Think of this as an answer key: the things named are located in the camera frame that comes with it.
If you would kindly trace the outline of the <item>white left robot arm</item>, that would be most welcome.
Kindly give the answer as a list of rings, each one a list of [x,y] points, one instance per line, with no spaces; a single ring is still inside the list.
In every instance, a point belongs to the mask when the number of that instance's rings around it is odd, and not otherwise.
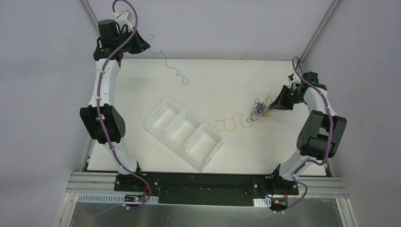
[[[115,83],[124,54],[138,54],[147,50],[146,43],[127,19],[106,19],[98,22],[100,36],[93,57],[96,79],[93,94],[79,115],[91,139],[96,140],[111,154],[118,168],[115,190],[146,190],[138,161],[130,154],[124,136],[126,124],[114,107]]]

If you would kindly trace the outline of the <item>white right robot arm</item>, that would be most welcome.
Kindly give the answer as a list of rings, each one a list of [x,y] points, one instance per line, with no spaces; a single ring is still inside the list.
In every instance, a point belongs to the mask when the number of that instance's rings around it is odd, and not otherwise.
[[[332,108],[327,87],[319,83],[314,72],[304,73],[300,79],[288,76],[289,85],[284,85],[279,96],[269,106],[273,110],[292,110],[295,104],[305,104],[309,116],[296,140],[296,150],[284,163],[279,164],[267,180],[275,194],[295,190],[296,178],[310,165],[324,165],[339,147],[347,126],[347,120]]]

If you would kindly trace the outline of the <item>white foam compartment tray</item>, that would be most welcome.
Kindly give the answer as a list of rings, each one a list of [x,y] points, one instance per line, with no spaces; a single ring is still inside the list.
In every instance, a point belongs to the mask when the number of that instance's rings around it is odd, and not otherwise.
[[[144,128],[166,147],[203,172],[223,144],[223,136],[166,98],[146,117]]]

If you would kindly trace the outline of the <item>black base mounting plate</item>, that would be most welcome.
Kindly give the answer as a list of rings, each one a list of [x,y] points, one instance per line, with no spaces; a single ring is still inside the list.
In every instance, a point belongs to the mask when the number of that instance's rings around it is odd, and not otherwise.
[[[253,206],[255,199],[266,195],[298,195],[298,187],[289,192],[273,192],[267,185],[270,175],[214,173],[143,172],[144,180],[118,174],[117,192],[145,192],[161,204]]]

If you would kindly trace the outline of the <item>aluminium frame rail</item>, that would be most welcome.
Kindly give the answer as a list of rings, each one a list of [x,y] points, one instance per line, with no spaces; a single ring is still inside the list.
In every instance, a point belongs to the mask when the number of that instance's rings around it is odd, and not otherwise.
[[[289,191],[294,208],[268,208],[267,175],[145,172],[71,174],[58,227],[355,227],[343,179],[301,177]]]

